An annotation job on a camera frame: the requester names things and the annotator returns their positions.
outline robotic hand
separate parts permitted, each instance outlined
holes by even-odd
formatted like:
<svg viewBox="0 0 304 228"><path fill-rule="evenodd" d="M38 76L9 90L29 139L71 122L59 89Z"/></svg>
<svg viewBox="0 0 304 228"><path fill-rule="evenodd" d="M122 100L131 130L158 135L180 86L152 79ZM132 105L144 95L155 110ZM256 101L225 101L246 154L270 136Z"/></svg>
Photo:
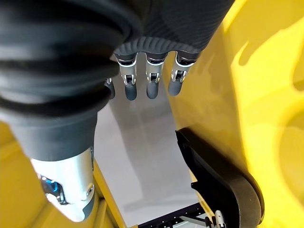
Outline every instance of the robotic hand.
<svg viewBox="0 0 304 228"><path fill-rule="evenodd" d="M0 119L7 122L47 199L75 222L94 204L97 112L114 97L118 65L136 97L136 54L147 56L147 96L158 93L176 51L169 93L177 95L233 0L2 0Z"/></svg>

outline yellow surface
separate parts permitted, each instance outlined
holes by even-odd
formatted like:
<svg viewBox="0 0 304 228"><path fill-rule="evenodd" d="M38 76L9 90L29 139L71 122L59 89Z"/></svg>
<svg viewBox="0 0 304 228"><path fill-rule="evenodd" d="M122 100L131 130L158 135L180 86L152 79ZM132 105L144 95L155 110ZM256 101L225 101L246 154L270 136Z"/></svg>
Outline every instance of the yellow surface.
<svg viewBox="0 0 304 228"><path fill-rule="evenodd" d="M94 180L96 192L91 215L80 223L68 220L46 200L29 160L9 128L0 122L0 228L124 228L96 162Z"/></svg>
<svg viewBox="0 0 304 228"><path fill-rule="evenodd" d="M178 129L255 177L266 207L259 228L304 227L303 0L236 0L170 103Z"/></svg>

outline white floor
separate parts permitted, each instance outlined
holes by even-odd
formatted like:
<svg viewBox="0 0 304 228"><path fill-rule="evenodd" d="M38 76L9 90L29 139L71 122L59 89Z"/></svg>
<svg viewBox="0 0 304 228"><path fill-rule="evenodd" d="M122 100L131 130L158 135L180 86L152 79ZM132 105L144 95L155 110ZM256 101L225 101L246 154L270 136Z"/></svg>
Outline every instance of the white floor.
<svg viewBox="0 0 304 228"><path fill-rule="evenodd" d="M198 202L165 88L161 82L150 100L143 55L137 61L136 100L126 99L115 77L116 97L99 112L95 132L95 158L128 227Z"/></svg>

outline robotic arm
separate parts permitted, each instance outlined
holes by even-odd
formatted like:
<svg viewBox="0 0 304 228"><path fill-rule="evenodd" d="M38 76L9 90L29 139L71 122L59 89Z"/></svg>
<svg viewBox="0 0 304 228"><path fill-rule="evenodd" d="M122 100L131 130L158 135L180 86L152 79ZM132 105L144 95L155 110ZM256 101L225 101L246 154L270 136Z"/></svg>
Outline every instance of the robotic arm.
<svg viewBox="0 0 304 228"><path fill-rule="evenodd" d="M176 52L177 95L233 0L2 0L0 119L29 157L47 199L75 222L94 204L97 112L114 97L119 67L136 98L136 54L147 56L147 96ZM109 60L115 53L118 63Z"/></svg>

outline yellow plastic housing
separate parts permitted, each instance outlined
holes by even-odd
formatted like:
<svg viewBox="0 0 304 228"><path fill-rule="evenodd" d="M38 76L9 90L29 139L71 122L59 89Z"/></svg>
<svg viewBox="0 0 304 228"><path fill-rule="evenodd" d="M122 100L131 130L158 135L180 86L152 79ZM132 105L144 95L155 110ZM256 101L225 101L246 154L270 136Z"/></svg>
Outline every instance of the yellow plastic housing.
<svg viewBox="0 0 304 228"><path fill-rule="evenodd" d="M257 180L259 228L304 227L303 0L236 0L169 98L177 129L191 128Z"/></svg>

